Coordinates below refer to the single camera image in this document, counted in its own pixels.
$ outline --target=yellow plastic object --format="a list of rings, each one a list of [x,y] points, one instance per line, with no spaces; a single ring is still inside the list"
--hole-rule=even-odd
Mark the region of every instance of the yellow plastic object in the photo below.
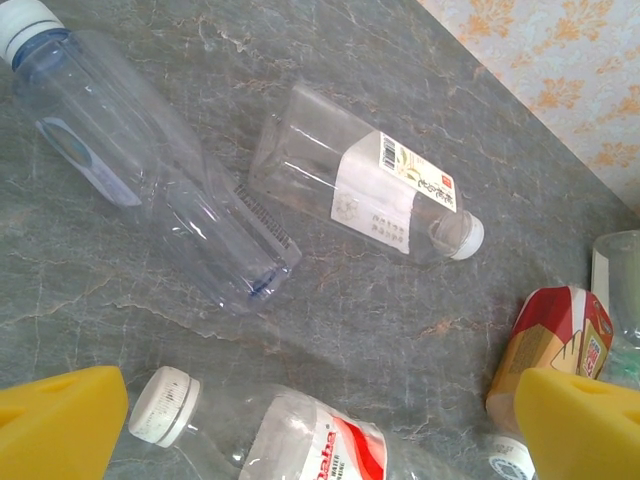
[[[539,480],[640,478],[640,392],[532,368],[515,410]]]
[[[127,409],[117,367],[87,368],[1,390],[0,478],[103,478]]]

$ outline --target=red and white label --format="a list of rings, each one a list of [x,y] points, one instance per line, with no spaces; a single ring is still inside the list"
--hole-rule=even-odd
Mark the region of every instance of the red and white label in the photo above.
[[[305,417],[313,412],[310,425]],[[375,425],[288,392],[265,414],[239,480],[385,480],[386,470],[387,447]]]
[[[300,480],[385,480],[384,437],[318,403],[313,442]]]

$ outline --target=bottle neck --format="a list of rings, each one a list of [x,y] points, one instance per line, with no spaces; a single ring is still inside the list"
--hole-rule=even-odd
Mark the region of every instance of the bottle neck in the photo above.
[[[71,31],[66,28],[53,28],[34,35],[18,49],[13,57],[13,61],[11,62],[11,69],[15,72],[22,62],[24,62],[29,55],[35,52],[42,45],[52,40],[63,41],[70,33]]]

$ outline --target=orange floral pattern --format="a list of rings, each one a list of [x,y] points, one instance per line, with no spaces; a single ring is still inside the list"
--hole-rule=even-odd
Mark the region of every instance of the orange floral pattern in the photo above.
[[[536,104],[539,108],[562,106],[572,109],[576,101],[580,99],[580,89],[584,85],[584,80],[566,81],[564,77],[558,80],[545,78],[543,83],[545,89],[540,92]]]
[[[497,34],[505,38],[509,34],[510,16],[515,0],[470,0],[475,13],[461,25],[463,39],[488,37]]]
[[[604,17],[613,0],[590,2],[589,0],[566,1],[562,4],[565,16],[558,19],[555,27],[547,28],[549,37],[533,48],[536,55],[541,55],[548,48],[558,45],[566,47],[567,43],[579,40],[583,35],[592,42],[598,39],[600,29],[607,25]]]
[[[605,115],[596,117],[595,122],[583,122],[575,130],[574,133],[589,133],[596,130],[598,126],[604,125],[615,119],[626,119],[640,115],[640,85],[631,85],[629,87],[629,96],[615,105],[611,111]]]
[[[640,152],[640,145],[625,145],[618,143],[603,143],[602,151],[596,155],[594,166],[627,168]]]
[[[638,0],[419,1],[640,211]]]

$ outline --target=empty water bottle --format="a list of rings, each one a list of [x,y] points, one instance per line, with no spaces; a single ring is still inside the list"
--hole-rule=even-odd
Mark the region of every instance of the empty water bottle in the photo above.
[[[129,431],[176,447],[202,480],[468,480],[375,425],[278,385],[206,388],[160,368]]]
[[[51,145],[218,305],[255,311],[287,278],[296,245],[107,37],[9,0],[0,55]]]
[[[484,239],[450,175],[302,84],[267,119],[249,185],[418,264]]]

